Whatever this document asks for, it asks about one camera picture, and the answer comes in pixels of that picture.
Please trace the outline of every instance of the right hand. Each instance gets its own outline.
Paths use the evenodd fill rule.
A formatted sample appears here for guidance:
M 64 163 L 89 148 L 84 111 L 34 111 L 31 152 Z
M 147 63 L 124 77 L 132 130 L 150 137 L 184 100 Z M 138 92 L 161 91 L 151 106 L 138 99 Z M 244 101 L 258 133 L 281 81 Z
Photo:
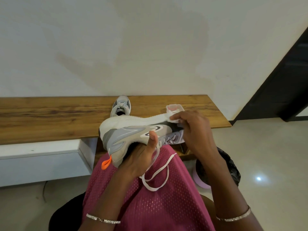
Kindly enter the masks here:
M 218 153 L 214 142 L 209 120 L 199 111 L 182 111 L 170 117 L 170 120 L 179 120 L 183 124 L 183 139 L 187 147 L 199 159 L 207 156 L 216 156 Z

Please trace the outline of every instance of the white baseboard cabinet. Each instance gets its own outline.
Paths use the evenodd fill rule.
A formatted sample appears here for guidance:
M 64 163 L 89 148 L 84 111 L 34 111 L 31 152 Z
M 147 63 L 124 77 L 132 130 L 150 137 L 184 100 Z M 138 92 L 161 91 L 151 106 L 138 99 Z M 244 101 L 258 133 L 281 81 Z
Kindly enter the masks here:
M 97 138 L 0 145 L 0 187 L 90 175 Z

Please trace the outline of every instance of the bracelet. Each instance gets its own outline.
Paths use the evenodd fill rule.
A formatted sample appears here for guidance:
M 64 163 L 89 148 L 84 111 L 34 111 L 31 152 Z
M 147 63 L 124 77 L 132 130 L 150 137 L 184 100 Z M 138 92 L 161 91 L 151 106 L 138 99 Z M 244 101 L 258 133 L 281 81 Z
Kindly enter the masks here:
M 92 220 L 100 221 L 100 222 L 104 222 L 104 223 L 108 223 L 108 224 L 120 224 L 121 223 L 121 221 L 110 221 L 110 220 L 101 219 L 99 217 L 92 216 L 88 213 L 87 213 L 87 217 L 92 219 Z
M 223 218 L 219 218 L 216 216 L 216 218 L 219 220 L 219 221 L 226 221 L 226 222 L 230 222 L 230 221 L 238 221 L 240 219 L 243 219 L 247 216 L 249 216 L 249 214 L 251 213 L 251 209 L 250 209 L 250 206 L 248 206 L 248 210 L 247 212 L 245 212 L 243 215 L 239 216 L 239 217 L 234 217 L 234 218 L 230 218 L 230 219 L 223 219 Z

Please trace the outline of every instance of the small plastic container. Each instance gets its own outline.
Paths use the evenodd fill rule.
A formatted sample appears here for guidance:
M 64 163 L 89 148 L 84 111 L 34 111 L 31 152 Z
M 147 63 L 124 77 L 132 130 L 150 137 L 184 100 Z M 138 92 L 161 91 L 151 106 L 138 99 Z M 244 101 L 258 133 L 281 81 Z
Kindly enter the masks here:
M 170 104 L 166 106 L 168 114 L 175 114 L 181 111 L 184 111 L 183 107 L 180 104 Z

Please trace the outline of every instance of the hand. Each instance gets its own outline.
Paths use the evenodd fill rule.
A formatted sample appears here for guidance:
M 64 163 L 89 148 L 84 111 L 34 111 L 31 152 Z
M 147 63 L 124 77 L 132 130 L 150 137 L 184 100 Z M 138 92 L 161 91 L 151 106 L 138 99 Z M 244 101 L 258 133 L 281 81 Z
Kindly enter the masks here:
M 210 122 L 199 111 L 182 111 L 171 116 L 170 119 L 180 119 L 179 122 L 184 127 L 183 139 L 199 160 L 209 155 L 219 155 Z
M 149 135 L 148 144 L 140 143 L 119 167 L 132 179 L 144 175 L 152 162 L 152 155 L 157 146 L 158 137 L 154 131 L 150 131 Z

